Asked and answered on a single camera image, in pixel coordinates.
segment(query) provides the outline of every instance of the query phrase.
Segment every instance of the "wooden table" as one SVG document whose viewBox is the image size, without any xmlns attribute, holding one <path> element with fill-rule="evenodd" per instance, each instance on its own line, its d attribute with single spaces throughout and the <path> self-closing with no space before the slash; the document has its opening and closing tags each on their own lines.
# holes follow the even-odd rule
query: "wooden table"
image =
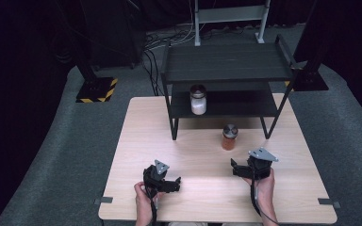
<svg viewBox="0 0 362 226">
<path fill-rule="evenodd" d="M 274 94 L 281 102 L 283 94 Z M 230 159 L 246 165 L 248 151 L 264 147 L 279 158 L 275 170 L 274 206 L 281 223 L 325 223 L 337 221 L 299 123 L 286 102 L 270 139 L 263 137 L 259 118 L 181 119 L 178 139 L 172 140 L 164 97 L 137 97 L 130 101 L 113 159 L 101 219 L 135 220 L 134 184 L 155 159 L 170 166 L 166 180 L 181 176 L 179 192 L 159 202 L 157 220 L 202 222 L 260 222 L 250 201 L 250 190 L 232 174 Z M 222 149 L 222 128 L 239 128 L 236 148 Z"/>
</svg>

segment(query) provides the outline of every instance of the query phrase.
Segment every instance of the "white jar contents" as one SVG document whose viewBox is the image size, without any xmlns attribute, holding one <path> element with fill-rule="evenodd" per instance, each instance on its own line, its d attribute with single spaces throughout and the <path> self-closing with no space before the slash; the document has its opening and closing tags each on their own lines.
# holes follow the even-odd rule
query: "white jar contents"
<svg viewBox="0 0 362 226">
<path fill-rule="evenodd" d="M 190 107 L 195 115 L 206 112 L 206 88 L 203 85 L 193 85 L 190 88 Z"/>
</svg>

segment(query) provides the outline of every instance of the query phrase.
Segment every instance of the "glass jar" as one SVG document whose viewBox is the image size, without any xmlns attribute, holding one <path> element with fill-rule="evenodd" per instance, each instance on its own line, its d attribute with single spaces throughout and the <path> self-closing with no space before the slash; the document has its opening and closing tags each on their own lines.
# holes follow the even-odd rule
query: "glass jar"
<svg viewBox="0 0 362 226">
<path fill-rule="evenodd" d="M 203 85 L 193 85 L 190 90 L 190 108 L 195 115 L 206 112 L 206 88 Z"/>
<path fill-rule="evenodd" d="M 227 124 L 222 129 L 222 148 L 226 151 L 233 150 L 238 135 L 238 128 L 235 124 Z"/>
</svg>

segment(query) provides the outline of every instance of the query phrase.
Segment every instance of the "silver bracket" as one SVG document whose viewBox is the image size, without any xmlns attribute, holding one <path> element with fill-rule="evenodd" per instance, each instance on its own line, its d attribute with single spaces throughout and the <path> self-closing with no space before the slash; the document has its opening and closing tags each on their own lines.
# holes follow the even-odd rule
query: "silver bracket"
<svg viewBox="0 0 362 226">
<path fill-rule="evenodd" d="M 278 158 L 269 153 L 269 151 L 267 151 L 263 147 L 249 151 L 249 155 L 257 159 L 278 162 Z"/>
<path fill-rule="evenodd" d="M 169 166 L 160 162 L 157 159 L 155 159 L 155 165 L 156 165 L 157 174 L 159 174 L 159 175 L 169 169 Z"/>
</svg>

